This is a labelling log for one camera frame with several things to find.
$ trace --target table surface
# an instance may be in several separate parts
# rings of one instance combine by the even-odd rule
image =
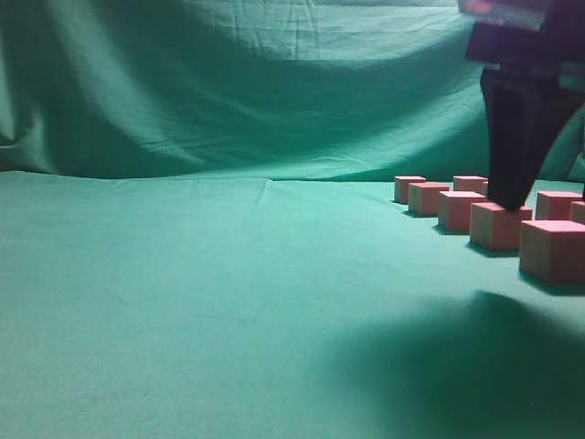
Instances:
[[[585,286],[392,197],[0,174],[0,437],[583,437]]]

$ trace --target pink cube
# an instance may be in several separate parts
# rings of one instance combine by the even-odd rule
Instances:
[[[442,191],[449,190],[444,183],[410,183],[409,211],[436,217],[439,214],[439,196]]]
[[[581,194],[558,190],[539,190],[537,194],[536,220],[568,220],[570,205],[582,201]]]
[[[484,183],[487,183],[487,178],[479,176],[455,176],[453,177],[453,190],[465,190],[484,193]]]
[[[585,282],[585,225],[565,220],[524,221],[520,270],[555,284]]]
[[[485,197],[477,192],[452,191],[440,193],[439,224],[450,231],[469,231],[472,203],[481,203]]]
[[[470,241],[488,250],[518,250],[520,225],[532,219],[532,209],[509,212],[495,203],[472,205]]]
[[[570,220],[585,224],[585,201],[573,201],[570,205]]]
[[[409,204],[409,184],[424,183],[427,179],[418,176],[397,176],[394,177],[394,202]]]

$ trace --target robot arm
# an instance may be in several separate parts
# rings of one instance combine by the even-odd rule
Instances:
[[[516,210],[585,103],[585,1],[459,0],[459,7],[479,17],[466,58],[485,65],[488,198]]]

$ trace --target green backdrop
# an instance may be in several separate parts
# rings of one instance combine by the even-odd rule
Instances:
[[[0,166],[81,177],[485,173],[455,0],[0,0]],[[542,177],[583,178],[580,114]]]

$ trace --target block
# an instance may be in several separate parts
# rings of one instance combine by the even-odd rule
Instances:
[[[425,183],[427,179],[419,176],[396,176],[394,177],[394,202],[409,204],[409,184]]]
[[[553,284],[585,283],[585,224],[568,220],[522,222],[520,270]]]
[[[469,239],[487,250],[518,250],[520,226],[532,220],[532,214],[526,206],[509,212],[495,203],[473,204]]]
[[[485,201],[482,194],[471,191],[441,192],[439,224],[450,231],[469,231],[472,204]]]
[[[439,196],[449,190],[444,183],[410,183],[409,211],[419,215],[436,217],[439,215]]]
[[[487,183],[487,178],[479,176],[455,176],[453,177],[453,190],[465,190],[484,193],[484,183]]]
[[[571,203],[570,220],[585,224],[585,201],[573,201]]]
[[[581,194],[557,190],[539,190],[537,193],[536,220],[569,220],[570,205],[582,201]]]

